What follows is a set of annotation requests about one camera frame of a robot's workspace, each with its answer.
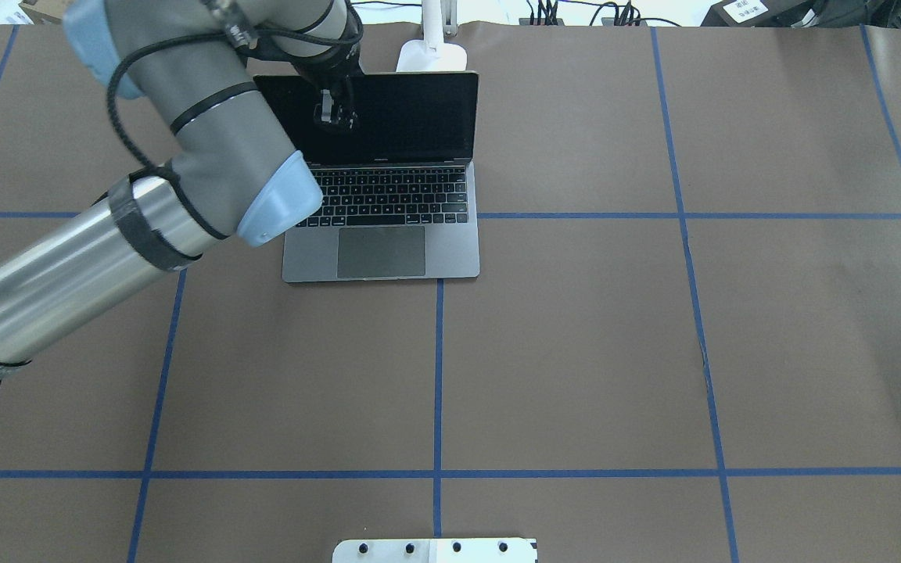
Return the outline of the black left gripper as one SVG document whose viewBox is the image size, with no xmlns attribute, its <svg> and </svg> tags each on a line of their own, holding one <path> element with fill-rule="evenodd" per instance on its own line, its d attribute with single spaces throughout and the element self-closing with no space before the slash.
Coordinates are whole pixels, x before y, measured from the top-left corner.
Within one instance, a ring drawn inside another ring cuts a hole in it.
<svg viewBox="0 0 901 563">
<path fill-rule="evenodd" d="M 316 125 L 336 127 L 336 101 L 332 93 L 339 92 L 350 76 L 364 74 L 360 64 L 360 41 L 364 26 L 357 16 L 319 16 L 318 21 L 297 25 L 272 22 L 271 29 L 289 30 L 292 37 L 276 35 L 262 40 L 265 60 L 286 62 L 316 89 L 321 90 L 321 103 L 316 106 Z M 352 91 L 339 97 L 339 130 L 354 131 L 360 117 Z"/>
</svg>

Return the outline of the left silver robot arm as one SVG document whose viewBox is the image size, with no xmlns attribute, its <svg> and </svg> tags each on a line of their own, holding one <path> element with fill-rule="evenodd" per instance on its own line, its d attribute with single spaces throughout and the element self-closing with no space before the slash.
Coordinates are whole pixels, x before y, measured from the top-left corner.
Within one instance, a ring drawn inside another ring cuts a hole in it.
<svg viewBox="0 0 901 563">
<path fill-rule="evenodd" d="M 326 96 L 361 73 L 350 1 L 76 1 L 62 28 L 140 170 L 0 264 L 0 381 L 221 240 L 264 245 L 321 208 L 248 58 Z"/>
</svg>

